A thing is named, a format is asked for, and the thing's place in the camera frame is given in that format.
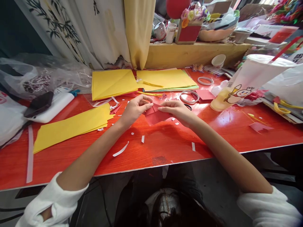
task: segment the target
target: dark hair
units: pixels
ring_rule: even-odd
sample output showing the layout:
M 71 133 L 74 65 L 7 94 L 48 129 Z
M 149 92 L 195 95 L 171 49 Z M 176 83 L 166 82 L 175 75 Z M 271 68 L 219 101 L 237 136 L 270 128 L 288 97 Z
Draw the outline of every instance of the dark hair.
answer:
M 204 204 L 199 204 L 186 192 L 172 193 L 177 196 L 181 209 L 181 214 L 177 214 L 173 208 L 170 216 L 161 217 L 159 212 L 161 193 L 155 200 L 152 214 L 150 216 L 148 206 L 145 203 L 136 203 L 131 205 L 115 222 L 115 227 L 134 226 L 134 227 L 188 227 L 188 226 L 207 226 L 222 227 L 223 222 L 209 211 Z

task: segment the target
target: stack of yellow paper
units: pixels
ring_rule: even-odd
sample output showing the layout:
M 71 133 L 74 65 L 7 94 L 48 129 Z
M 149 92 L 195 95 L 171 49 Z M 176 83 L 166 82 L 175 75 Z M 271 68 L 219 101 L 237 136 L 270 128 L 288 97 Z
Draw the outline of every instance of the stack of yellow paper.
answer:
M 88 133 L 107 126 L 107 120 L 112 119 L 110 105 L 104 104 L 51 124 L 43 125 L 38 131 L 34 144 L 34 154 L 72 137 Z
M 92 100 L 120 96 L 138 90 L 132 70 L 117 69 L 92 73 Z
M 164 71 L 137 71 L 137 78 L 144 81 L 144 83 L 140 84 L 140 86 L 146 92 L 199 89 L 197 83 L 194 82 L 181 69 Z

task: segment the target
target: straw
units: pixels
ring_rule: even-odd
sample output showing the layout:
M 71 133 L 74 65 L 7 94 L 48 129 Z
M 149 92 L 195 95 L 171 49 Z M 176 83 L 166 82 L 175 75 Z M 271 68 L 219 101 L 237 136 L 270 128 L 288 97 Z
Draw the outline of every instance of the straw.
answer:
M 295 42 L 297 42 L 301 36 L 294 38 L 289 44 L 287 44 L 270 62 L 269 64 L 273 63 L 275 60 L 278 59 L 285 51 L 287 51 Z

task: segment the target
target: white curtain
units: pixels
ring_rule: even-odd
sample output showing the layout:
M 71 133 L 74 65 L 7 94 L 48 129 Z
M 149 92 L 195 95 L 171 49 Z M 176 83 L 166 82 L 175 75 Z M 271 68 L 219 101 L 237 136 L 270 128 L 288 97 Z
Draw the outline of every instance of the white curtain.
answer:
M 123 0 L 23 2 L 63 57 L 95 70 L 132 67 Z

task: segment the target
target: person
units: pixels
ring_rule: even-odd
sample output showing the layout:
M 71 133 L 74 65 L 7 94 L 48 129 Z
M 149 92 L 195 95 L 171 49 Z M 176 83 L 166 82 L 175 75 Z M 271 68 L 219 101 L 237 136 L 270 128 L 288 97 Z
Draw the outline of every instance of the person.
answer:
M 63 222 L 76 210 L 77 201 L 88 188 L 100 162 L 117 139 L 139 116 L 151 108 L 152 99 L 139 95 L 132 99 L 121 118 L 98 138 L 63 172 L 57 173 L 44 190 L 26 207 L 16 226 L 68 226 Z M 287 197 L 271 186 L 262 174 L 209 125 L 191 112 L 181 101 L 166 101 L 158 110 L 170 113 L 190 128 L 210 148 L 214 156 L 239 186 L 239 207 L 253 219 L 253 226 L 298 226 L 302 219 Z M 143 181 L 132 179 L 130 205 L 116 214 L 115 226 L 224 226 L 203 204 L 202 194 L 191 178 L 191 170 L 176 176 L 181 165 L 169 167 L 168 181 L 151 183 L 139 172 Z M 139 185 L 152 188 L 152 195 L 140 194 Z

